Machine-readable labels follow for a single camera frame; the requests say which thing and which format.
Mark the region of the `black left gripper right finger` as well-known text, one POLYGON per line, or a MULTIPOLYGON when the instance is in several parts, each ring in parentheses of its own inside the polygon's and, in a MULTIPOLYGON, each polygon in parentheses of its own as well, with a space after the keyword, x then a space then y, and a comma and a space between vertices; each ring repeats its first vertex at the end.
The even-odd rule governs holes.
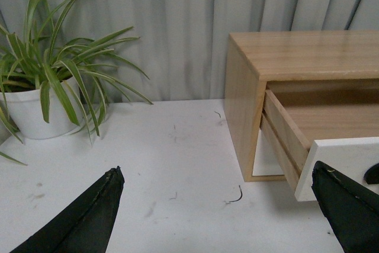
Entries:
POLYGON ((344 252, 378 252, 378 194, 317 161, 311 189, 344 252))

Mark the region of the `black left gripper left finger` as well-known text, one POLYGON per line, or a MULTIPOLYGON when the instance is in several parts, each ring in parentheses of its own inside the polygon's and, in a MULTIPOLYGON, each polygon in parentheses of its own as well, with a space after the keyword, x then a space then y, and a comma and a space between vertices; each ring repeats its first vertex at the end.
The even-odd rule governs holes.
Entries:
POLYGON ((111 168, 13 252, 105 252, 124 188, 111 168))

